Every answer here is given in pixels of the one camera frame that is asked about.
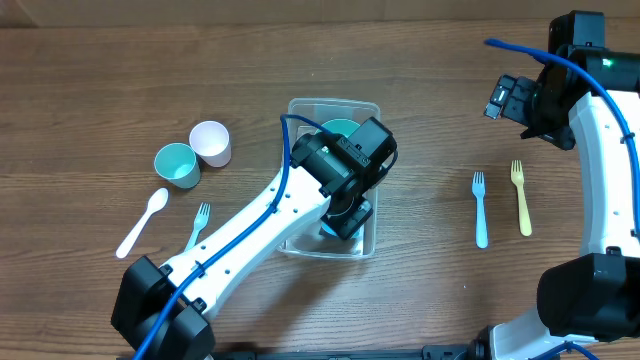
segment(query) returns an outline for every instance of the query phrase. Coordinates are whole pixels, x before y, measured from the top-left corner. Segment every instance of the plastic spoon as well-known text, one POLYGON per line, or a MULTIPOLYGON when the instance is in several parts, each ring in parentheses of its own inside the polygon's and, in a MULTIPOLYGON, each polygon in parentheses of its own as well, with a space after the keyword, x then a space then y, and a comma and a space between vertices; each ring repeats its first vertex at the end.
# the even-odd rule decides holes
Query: plastic spoon
POLYGON ((133 244, 135 244, 140 232, 142 232, 144 225, 147 223, 151 215, 162 210, 162 208, 167 204, 167 200, 169 200, 169 191, 165 188, 158 189, 158 191, 151 195, 149 203, 147 204, 147 211, 145 211, 140 220, 138 220, 136 226, 131 229, 129 235, 124 238, 124 241, 122 241, 118 250, 116 250, 116 256, 119 259, 122 259, 129 254, 129 251, 133 248, 133 244))

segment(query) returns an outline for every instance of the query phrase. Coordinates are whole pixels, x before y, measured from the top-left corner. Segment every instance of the yellow fork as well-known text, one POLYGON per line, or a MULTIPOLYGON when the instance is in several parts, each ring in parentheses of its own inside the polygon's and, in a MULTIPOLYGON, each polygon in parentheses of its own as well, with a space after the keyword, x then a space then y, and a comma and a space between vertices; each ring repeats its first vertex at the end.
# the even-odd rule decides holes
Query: yellow fork
POLYGON ((522 162, 514 160, 511 163, 511 182, 518 189, 518 215, 520 217, 520 232, 524 236, 531 235, 531 219, 529 219, 529 209, 527 199, 524 197, 524 173, 522 172, 522 162))

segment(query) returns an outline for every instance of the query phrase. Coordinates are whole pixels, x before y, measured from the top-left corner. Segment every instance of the blue fork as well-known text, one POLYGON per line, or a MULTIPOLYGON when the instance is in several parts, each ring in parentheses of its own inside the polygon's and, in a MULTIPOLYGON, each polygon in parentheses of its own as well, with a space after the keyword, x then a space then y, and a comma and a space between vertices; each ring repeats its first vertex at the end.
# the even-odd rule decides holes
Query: blue fork
POLYGON ((473 174, 473 185, 471 191, 477 199, 477 216, 476 216, 476 245, 484 249, 489 246, 489 234, 487 233, 487 220, 484 217, 484 173, 476 172, 473 174))
POLYGON ((198 214, 196 215, 196 219, 193 221, 193 232, 191 233, 191 237, 189 238, 189 242, 187 242, 187 247, 184 248, 184 251, 190 250, 195 244, 196 240, 198 240, 198 235, 200 235, 200 231, 207 226, 209 222, 209 213, 211 212, 211 205, 207 203, 202 203, 200 205, 200 209, 198 209, 198 214))

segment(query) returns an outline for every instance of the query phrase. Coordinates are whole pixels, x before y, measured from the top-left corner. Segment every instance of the clear plastic container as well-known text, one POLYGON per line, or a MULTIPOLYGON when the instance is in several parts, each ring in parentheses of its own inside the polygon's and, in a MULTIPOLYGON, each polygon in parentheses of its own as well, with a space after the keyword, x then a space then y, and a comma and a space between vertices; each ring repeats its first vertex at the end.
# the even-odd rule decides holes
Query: clear plastic container
MULTIPOLYGON (((381 120, 378 105, 342 99, 293 99, 289 103, 289 114, 302 115, 321 125, 335 119, 347 119, 358 124, 364 123, 372 116, 381 120)), ((313 126, 295 119, 287 119, 287 125, 291 147, 302 135, 316 132, 313 126)), ((340 239, 330 233, 330 229, 326 225, 323 226, 322 221, 318 221, 301 235, 280 244, 278 250, 287 255, 323 259, 362 260, 373 256, 376 247, 378 188, 369 190, 364 196, 373 207, 373 215, 351 239, 340 239)))

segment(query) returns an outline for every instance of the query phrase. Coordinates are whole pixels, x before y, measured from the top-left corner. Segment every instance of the plastic cup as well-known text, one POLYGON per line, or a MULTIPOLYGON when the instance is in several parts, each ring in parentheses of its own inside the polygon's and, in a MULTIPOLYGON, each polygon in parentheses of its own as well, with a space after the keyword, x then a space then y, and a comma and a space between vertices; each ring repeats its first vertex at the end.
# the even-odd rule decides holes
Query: plastic cup
POLYGON ((207 164, 222 167, 231 160, 229 131, 217 121, 204 121, 189 134, 189 144, 207 164))
POLYGON ((160 177, 179 188, 190 189, 200 181, 198 159, 187 144, 173 143, 163 147, 153 165, 160 177))

